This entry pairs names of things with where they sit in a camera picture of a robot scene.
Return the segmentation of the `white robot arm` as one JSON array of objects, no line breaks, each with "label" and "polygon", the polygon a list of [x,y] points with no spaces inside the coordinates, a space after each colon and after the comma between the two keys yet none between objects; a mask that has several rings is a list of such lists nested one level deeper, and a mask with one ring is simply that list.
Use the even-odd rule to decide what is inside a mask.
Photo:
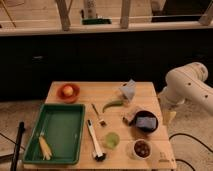
[{"label": "white robot arm", "polygon": [[213,115],[213,87],[205,83],[207,78],[208,69],[200,62],[174,68],[166,74],[166,86],[158,94],[164,125],[171,123],[176,116],[175,108],[186,100]]}]

